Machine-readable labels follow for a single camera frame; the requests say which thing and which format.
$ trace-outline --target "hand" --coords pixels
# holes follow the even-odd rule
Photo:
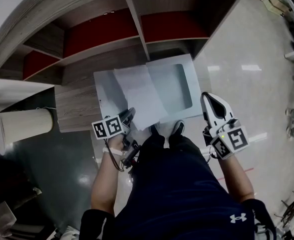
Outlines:
[[[108,139],[108,145],[110,148],[122,151],[122,149],[123,149],[122,140],[123,140],[123,134],[118,134],[118,135],[113,136],[112,138]]]

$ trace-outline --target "shoe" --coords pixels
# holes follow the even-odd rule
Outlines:
[[[286,133],[287,133],[288,139],[291,141],[292,140],[292,136],[291,136],[291,128],[290,127],[287,127]]]
[[[159,129],[160,129],[160,123],[155,123],[149,127],[149,132],[151,135],[159,134]]]
[[[173,130],[171,132],[171,135],[181,135],[185,131],[185,122],[183,120],[179,120],[176,122],[175,126],[173,127]]]
[[[292,113],[292,108],[286,108],[285,114],[287,117],[290,117]]]

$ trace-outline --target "wooden cabinet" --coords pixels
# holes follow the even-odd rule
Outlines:
[[[61,130],[88,130],[101,116],[94,71],[187,53],[196,58],[236,1],[25,0],[0,34],[0,78],[57,85],[58,116],[80,117],[60,117]],[[3,67],[13,59],[21,66]],[[75,98],[83,92],[90,108]],[[83,113],[71,112],[74,106]]]

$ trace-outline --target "shelf compartment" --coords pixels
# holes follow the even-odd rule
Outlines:
[[[58,61],[58,58],[33,50],[24,58],[23,80],[26,80],[49,66],[54,65]]]
[[[24,42],[30,49],[62,59],[64,30],[50,23]]]
[[[129,38],[124,38],[121,40],[116,40],[113,42],[109,43],[104,43],[99,46],[92,47],[90,49],[84,50],[82,52],[76,53],[74,55],[71,55],[69,57],[66,57],[59,62],[56,63],[57,66],[65,67],[69,64],[84,60],[86,58],[98,55],[98,54],[103,54],[106,52],[110,52],[113,50],[117,49],[122,49],[125,47],[130,47],[130,46],[135,46],[135,45],[140,45],[140,39],[138,37],[129,37]]]
[[[105,13],[128,8],[126,0],[93,0],[60,16],[53,23],[68,30]]]
[[[203,27],[211,36],[223,22],[236,0],[199,0],[198,17],[203,20]]]
[[[208,39],[194,11],[171,11],[141,16],[146,43],[166,40]]]
[[[200,49],[207,42],[206,39],[174,40],[147,44],[152,61],[183,54],[191,54],[194,59],[196,49]]]
[[[0,79],[22,80],[23,59],[11,55],[0,69]]]
[[[64,58],[116,40],[138,37],[129,9],[108,13],[65,32]]]

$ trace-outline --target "under armour logo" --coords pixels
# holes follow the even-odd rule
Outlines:
[[[241,217],[235,217],[235,214],[234,214],[234,215],[230,216],[231,223],[236,223],[237,220],[242,220],[244,222],[247,219],[245,216],[246,216],[245,213],[242,213]]]

